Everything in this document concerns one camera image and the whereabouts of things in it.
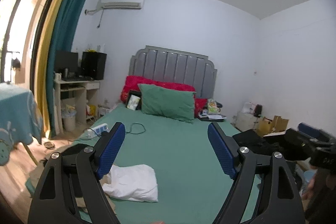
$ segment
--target power strip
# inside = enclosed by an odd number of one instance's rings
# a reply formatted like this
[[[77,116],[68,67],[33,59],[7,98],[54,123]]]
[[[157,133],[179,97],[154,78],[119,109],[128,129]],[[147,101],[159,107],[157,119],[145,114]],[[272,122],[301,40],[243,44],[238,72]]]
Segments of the power strip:
[[[109,128],[107,127],[107,123],[102,123],[96,127],[92,127],[91,129],[100,136],[102,132],[107,131]]]

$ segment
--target green bed sheet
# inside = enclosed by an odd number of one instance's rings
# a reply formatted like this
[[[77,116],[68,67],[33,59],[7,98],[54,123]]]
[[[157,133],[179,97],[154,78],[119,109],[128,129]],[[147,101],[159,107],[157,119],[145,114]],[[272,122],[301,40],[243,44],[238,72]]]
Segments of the green bed sheet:
[[[126,131],[132,123],[142,124],[146,132],[126,134],[115,159],[121,167],[146,164],[155,170],[159,201],[157,203],[131,202],[113,199],[117,217],[122,224],[210,224],[215,219],[232,185],[230,177],[221,169],[208,140],[209,122],[194,120],[193,124],[166,117],[133,111],[119,105],[99,119],[95,125],[107,123],[109,128],[122,122]],[[229,122],[220,122],[226,135],[239,133]],[[134,133],[143,131],[134,125]],[[76,143],[94,145],[97,138]],[[249,203],[243,219],[251,218],[258,196],[255,178]],[[88,215],[81,214],[88,220]]]

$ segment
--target sliding glass door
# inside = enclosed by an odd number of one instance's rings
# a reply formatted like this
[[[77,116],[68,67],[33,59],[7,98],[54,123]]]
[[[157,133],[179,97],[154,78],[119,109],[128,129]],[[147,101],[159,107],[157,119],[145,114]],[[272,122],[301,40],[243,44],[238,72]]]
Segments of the sliding glass door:
[[[31,87],[39,35],[51,0],[0,0],[0,82]]]

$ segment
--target green pillow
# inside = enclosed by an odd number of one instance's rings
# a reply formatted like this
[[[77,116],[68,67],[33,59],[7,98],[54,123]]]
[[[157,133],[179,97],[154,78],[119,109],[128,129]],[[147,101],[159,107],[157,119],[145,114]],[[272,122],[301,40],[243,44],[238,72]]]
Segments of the green pillow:
[[[170,90],[147,84],[139,84],[139,88],[143,113],[193,123],[195,108],[193,91]]]

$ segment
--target gray upholstered headboard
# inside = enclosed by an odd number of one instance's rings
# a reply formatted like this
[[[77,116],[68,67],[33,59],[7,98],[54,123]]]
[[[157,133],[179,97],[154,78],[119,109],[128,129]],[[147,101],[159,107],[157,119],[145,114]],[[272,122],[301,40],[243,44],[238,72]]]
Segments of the gray upholstered headboard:
[[[197,98],[212,98],[217,70],[205,55],[146,46],[132,56],[128,74],[192,85]]]

